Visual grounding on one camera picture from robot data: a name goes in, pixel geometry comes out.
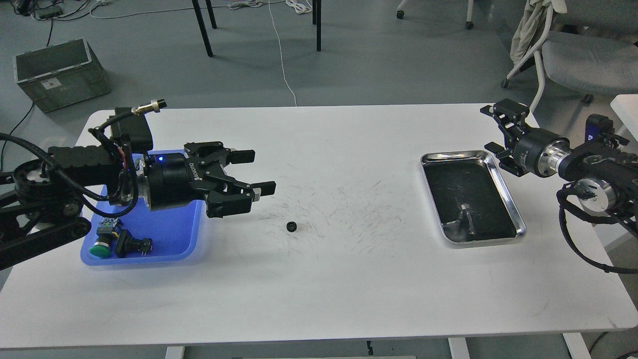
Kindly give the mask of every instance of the black chair leg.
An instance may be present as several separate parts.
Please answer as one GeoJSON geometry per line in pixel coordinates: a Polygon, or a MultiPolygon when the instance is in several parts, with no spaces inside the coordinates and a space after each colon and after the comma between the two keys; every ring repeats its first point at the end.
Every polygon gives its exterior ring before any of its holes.
{"type": "Polygon", "coordinates": [[[217,22],[215,21],[215,14],[212,12],[211,0],[206,0],[206,9],[208,10],[208,17],[211,18],[211,26],[213,29],[217,29],[217,22]]]}
{"type": "Polygon", "coordinates": [[[197,18],[197,24],[200,27],[202,33],[202,40],[204,41],[204,47],[206,48],[206,54],[208,57],[212,57],[211,42],[208,40],[208,32],[204,25],[204,18],[202,17],[202,9],[199,7],[199,1],[193,0],[193,9],[195,10],[195,17],[197,18]]]}
{"type": "Polygon", "coordinates": [[[317,25],[317,51],[321,51],[321,0],[313,0],[316,8],[313,9],[313,15],[316,16],[317,25]]]}

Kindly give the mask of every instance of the power strip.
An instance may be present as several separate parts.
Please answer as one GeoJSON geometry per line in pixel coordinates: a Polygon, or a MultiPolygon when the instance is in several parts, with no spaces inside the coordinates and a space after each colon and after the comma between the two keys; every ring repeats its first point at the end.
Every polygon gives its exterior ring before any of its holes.
{"type": "Polygon", "coordinates": [[[62,15],[62,8],[58,5],[36,10],[36,16],[42,20],[51,19],[52,17],[60,15],[62,15]]]}

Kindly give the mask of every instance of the metal tray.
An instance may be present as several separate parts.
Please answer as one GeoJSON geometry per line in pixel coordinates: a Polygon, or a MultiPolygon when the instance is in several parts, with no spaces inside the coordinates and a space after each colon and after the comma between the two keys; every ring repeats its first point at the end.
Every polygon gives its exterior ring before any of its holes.
{"type": "Polygon", "coordinates": [[[527,228],[489,153],[428,153],[421,157],[441,230],[453,243],[520,238],[527,228]]]}

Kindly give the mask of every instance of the label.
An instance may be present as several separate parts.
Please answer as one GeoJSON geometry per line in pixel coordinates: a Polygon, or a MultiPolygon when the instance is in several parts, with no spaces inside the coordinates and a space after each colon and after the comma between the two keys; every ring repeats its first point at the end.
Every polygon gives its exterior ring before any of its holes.
{"type": "Polygon", "coordinates": [[[58,86],[62,86],[60,80],[55,77],[52,77],[49,80],[40,81],[40,83],[42,84],[42,86],[44,86],[44,89],[52,89],[58,86]]]}

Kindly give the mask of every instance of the small gear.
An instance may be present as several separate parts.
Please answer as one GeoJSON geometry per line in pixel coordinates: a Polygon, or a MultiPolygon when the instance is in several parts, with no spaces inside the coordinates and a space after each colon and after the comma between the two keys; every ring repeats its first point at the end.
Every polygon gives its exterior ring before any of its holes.
{"type": "Polygon", "coordinates": [[[297,230],[297,224],[295,222],[288,222],[286,223],[286,229],[288,230],[288,232],[294,232],[297,230]]]}

